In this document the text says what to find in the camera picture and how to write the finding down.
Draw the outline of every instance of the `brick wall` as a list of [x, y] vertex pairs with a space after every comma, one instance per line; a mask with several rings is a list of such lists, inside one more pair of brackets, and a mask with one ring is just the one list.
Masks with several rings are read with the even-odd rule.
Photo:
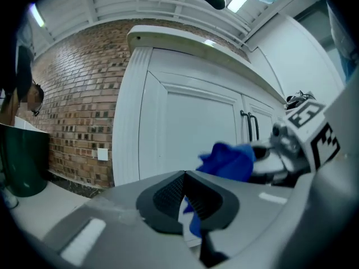
[[[50, 133], [50, 169], [58, 174], [89, 185], [113, 186], [113, 117], [130, 60], [126, 35], [138, 24], [189, 31], [247, 59], [243, 51], [204, 30], [152, 19], [100, 24], [60, 41], [34, 63], [33, 78], [45, 91], [40, 114], [18, 113]], [[92, 157], [98, 147], [109, 150], [109, 161]]]

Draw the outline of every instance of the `countertop edge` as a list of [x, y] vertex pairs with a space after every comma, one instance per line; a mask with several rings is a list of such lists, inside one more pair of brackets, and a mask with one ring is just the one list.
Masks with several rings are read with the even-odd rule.
[[262, 78], [251, 63], [228, 48], [193, 33], [162, 26], [136, 25], [128, 32], [127, 42], [131, 54], [137, 47], [152, 47], [203, 58], [254, 82], [280, 103], [286, 103], [283, 95]]

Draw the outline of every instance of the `green trash can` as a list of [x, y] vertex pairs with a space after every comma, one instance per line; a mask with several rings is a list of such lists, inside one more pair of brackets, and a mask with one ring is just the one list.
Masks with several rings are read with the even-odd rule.
[[0, 124], [0, 154], [7, 188], [19, 197], [33, 196], [47, 185], [49, 134]]

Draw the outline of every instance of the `ceiling light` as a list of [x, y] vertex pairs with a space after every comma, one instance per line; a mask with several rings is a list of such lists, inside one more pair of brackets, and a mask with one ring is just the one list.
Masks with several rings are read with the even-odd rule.
[[230, 4], [228, 4], [227, 8], [232, 12], [237, 13], [246, 1], [247, 0], [232, 0]]
[[31, 4], [30, 12], [40, 27], [45, 25], [44, 20], [41, 18], [40, 13], [39, 13], [38, 9], [36, 8], [35, 4]]
[[211, 46], [211, 47], [213, 47], [213, 45], [215, 44], [215, 42], [213, 42], [211, 40], [205, 40], [203, 43], [207, 44], [208, 46]]

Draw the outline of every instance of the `wall outlet cover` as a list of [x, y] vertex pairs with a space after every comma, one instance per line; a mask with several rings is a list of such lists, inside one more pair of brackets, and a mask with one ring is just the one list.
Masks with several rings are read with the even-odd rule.
[[108, 149], [97, 149], [98, 160], [108, 160]]

